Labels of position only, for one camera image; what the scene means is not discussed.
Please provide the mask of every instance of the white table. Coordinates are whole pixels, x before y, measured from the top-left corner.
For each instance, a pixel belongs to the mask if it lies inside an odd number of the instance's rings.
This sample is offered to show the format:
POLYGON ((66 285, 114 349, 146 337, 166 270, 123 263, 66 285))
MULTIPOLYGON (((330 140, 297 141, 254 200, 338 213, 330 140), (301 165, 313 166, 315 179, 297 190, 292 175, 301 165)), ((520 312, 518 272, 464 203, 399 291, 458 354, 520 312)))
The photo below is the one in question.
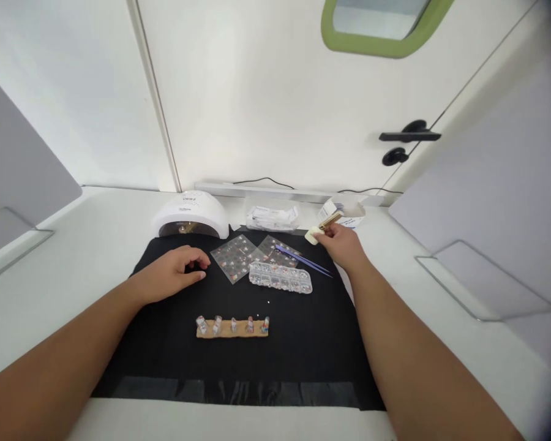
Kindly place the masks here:
MULTIPOLYGON (((151 219, 174 195, 85 187, 80 199, 40 227, 56 233, 0 276, 0 370, 63 326, 133 270, 153 237, 151 219)), ((219 198, 231 224, 243 199, 219 198)), ((302 204, 303 224, 320 207, 302 204)), ((369 208, 356 230, 396 292, 460 358, 528 439, 551 412, 551 369, 506 325, 471 319, 416 263, 428 252, 388 214, 369 208)), ((395 439, 385 412, 327 407, 246 407, 90 399, 73 440, 395 439)))

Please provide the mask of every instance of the black cloth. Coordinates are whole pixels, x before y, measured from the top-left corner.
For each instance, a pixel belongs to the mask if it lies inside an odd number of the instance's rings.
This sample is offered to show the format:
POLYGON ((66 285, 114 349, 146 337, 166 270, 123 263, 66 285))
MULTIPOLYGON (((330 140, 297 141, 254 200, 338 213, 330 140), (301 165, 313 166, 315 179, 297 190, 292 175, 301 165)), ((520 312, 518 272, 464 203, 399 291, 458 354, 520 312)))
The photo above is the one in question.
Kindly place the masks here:
MULTIPOLYGON (((207 254, 226 240, 206 235, 153 239, 137 271, 188 244, 207 254)), ((265 232, 244 232, 259 245, 265 232)), ((327 268, 310 273, 305 295, 252 285, 231 285, 216 262, 206 278, 176 296, 145 306, 130 323, 93 397, 146 398, 245 405, 336 405, 385 410, 367 358, 353 304, 331 258, 302 236, 270 233, 327 268), (198 339, 199 315, 224 320, 270 318, 269 336, 198 339)))

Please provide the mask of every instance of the blue tweezers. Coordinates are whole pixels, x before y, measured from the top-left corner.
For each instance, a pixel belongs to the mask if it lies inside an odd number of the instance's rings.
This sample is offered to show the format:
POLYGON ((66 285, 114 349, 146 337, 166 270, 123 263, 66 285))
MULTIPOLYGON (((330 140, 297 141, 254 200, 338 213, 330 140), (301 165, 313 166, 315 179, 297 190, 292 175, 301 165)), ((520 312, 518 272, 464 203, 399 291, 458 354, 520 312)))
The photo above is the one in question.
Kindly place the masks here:
POLYGON ((303 264, 305 265, 308 265, 309 267, 311 267, 313 270, 317 270, 319 273, 321 274, 324 274, 325 276, 327 277, 330 277, 332 279, 332 275, 330 274, 330 271, 326 268, 323 268, 322 266, 320 265, 317 265, 316 263, 312 262, 311 260, 308 260, 304 257, 300 257, 298 256, 297 254, 294 254, 292 253, 291 251, 288 251, 286 250, 284 247, 281 247, 279 245, 276 245, 275 248, 278 250, 278 251, 281 251, 283 253, 286 253, 290 256, 292 256, 293 258, 297 259, 299 262, 302 262, 303 264))

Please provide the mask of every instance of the green window frame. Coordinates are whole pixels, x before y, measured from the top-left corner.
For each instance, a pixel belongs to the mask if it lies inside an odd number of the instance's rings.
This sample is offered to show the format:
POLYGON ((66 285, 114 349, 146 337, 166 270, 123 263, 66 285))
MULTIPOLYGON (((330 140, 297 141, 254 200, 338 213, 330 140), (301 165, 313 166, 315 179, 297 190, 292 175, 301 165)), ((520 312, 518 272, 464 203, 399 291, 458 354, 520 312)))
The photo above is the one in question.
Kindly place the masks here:
POLYGON ((330 50, 337 52, 404 58, 419 50, 428 41, 439 27, 453 1, 430 0, 412 32, 403 40, 392 40, 337 32, 332 24, 337 0, 326 0, 321 19, 323 41, 330 50))

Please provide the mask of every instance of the left hand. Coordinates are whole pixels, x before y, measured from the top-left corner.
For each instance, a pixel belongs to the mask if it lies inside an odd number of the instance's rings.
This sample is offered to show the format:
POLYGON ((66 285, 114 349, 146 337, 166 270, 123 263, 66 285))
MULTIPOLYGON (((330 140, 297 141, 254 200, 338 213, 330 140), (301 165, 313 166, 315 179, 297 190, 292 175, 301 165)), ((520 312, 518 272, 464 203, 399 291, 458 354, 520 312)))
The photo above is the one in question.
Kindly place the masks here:
POLYGON ((195 263, 205 270, 210 259, 200 248, 184 245, 168 251, 125 283, 135 290, 143 304, 158 302, 206 277, 204 271, 184 274, 186 266, 193 268, 195 263))

